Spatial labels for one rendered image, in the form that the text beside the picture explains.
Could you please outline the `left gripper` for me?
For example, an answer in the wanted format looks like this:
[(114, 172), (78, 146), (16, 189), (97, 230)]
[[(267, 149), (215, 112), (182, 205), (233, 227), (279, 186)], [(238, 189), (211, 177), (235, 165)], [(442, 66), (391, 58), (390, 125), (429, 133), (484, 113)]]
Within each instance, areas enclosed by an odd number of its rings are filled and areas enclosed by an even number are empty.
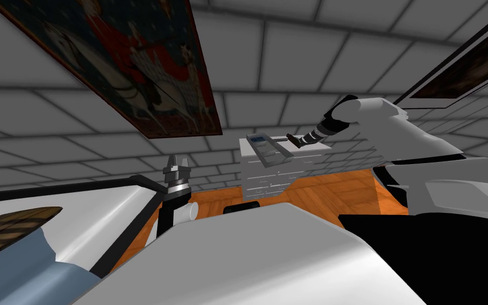
[(188, 158), (183, 158), (180, 166), (178, 166), (177, 156), (175, 154), (170, 155), (168, 157), (167, 167), (162, 172), (165, 177), (164, 182), (168, 185), (188, 183), (191, 174)]

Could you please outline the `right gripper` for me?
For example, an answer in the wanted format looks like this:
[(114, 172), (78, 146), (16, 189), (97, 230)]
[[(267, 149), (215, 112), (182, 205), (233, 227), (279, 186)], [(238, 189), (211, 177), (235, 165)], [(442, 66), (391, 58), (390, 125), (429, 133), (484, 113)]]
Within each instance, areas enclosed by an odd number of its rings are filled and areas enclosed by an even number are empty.
[(296, 148), (300, 149), (307, 145), (307, 143), (302, 138), (297, 138), (291, 134), (286, 135), (288, 141), (292, 143)]

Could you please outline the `grey open drawer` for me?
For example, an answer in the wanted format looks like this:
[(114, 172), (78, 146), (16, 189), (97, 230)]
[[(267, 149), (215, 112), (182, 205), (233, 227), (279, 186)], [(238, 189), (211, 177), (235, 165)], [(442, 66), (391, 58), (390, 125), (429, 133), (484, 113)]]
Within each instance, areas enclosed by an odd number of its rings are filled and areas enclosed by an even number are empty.
[(290, 163), (294, 159), (294, 155), (280, 144), (288, 142), (287, 137), (273, 139), (260, 132), (248, 134), (246, 139), (265, 168)]

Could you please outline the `white drawer cabinet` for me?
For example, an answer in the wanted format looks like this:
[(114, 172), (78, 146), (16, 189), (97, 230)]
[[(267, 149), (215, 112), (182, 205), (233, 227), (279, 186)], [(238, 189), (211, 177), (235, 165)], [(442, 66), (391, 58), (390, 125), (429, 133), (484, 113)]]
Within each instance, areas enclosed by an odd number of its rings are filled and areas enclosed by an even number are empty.
[(265, 168), (246, 137), (239, 139), (239, 144), (241, 188), (245, 202), (279, 196), (295, 180), (311, 173), (314, 166), (326, 159), (327, 152), (331, 151), (331, 147), (320, 142), (300, 149), (289, 141), (281, 142), (294, 155), (294, 159), (290, 163)]

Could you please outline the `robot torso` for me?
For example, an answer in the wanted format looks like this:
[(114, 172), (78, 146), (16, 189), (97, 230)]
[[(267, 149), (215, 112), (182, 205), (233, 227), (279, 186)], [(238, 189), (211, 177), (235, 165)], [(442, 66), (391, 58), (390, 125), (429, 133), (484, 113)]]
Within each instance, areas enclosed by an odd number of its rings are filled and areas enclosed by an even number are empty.
[(426, 305), (362, 239), (289, 203), (172, 227), (73, 305)]

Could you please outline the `horse painting with dark frame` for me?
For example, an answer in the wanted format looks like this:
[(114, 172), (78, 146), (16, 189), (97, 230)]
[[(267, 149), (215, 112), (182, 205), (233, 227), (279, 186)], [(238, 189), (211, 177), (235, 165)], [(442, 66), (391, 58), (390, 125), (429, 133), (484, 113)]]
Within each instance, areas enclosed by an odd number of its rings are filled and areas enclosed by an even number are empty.
[(147, 138), (222, 134), (190, 0), (0, 0), (0, 14)]

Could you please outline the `dark picture with white frame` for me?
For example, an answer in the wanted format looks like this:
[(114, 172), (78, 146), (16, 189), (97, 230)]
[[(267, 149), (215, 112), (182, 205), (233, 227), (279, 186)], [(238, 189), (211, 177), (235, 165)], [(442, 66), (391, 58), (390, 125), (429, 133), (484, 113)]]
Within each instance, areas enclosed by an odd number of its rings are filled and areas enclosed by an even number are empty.
[(444, 109), (488, 86), (488, 0), (446, 40), (461, 46), (398, 97), (395, 105)]

